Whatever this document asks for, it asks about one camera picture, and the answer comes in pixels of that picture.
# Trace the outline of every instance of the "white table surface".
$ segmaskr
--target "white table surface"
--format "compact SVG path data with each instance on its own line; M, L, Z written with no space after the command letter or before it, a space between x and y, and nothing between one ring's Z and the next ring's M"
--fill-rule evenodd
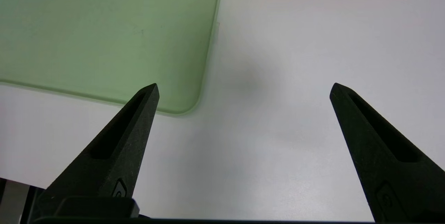
M199 107L154 119L141 213L372 221L329 92L356 90L445 167L443 1L221 0ZM47 187L118 110L0 86L0 177Z

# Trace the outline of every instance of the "translucent green sheet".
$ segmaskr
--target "translucent green sheet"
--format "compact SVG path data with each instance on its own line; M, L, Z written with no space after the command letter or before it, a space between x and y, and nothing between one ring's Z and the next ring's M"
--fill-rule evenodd
M218 0L0 0L0 81L159 111L199 100Z

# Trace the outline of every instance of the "small logo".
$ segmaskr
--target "small logo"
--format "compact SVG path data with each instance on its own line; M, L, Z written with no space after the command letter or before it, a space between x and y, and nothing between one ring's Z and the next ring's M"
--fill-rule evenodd
M119 179L116 181L116 186L114 186L112 197L125 197L127 196L127 189L125 188L124 182Z

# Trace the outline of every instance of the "white surface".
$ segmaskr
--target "white surface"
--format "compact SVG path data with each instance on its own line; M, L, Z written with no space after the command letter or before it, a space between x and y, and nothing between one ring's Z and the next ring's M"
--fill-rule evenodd
M154 120L141 213L371 221L329 92L356 90L445 167L443 1L221 0L200 106ZM48 186L117 111L0 86L0 177Z

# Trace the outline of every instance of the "black plastic part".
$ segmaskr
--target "black plastic part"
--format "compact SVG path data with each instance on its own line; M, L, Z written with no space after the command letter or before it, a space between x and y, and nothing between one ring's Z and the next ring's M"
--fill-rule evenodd
M53 216L67 197L132 197L159 101L156 84L138 91L38 199Z
M29 186L22 216L20 218L20 224L30 224L35 219L40 218L40 211L37 208L37 199L43 191L44 189L36 186Z
M330 98L374 220L445 223L445 172L350 88Z
M57 217L136 218L135 200L123 197L68 197L56 212Z
M0 178L0 205L1 205L1 200L3 199L3 193L5 192L6 181L7 181L6 179Z

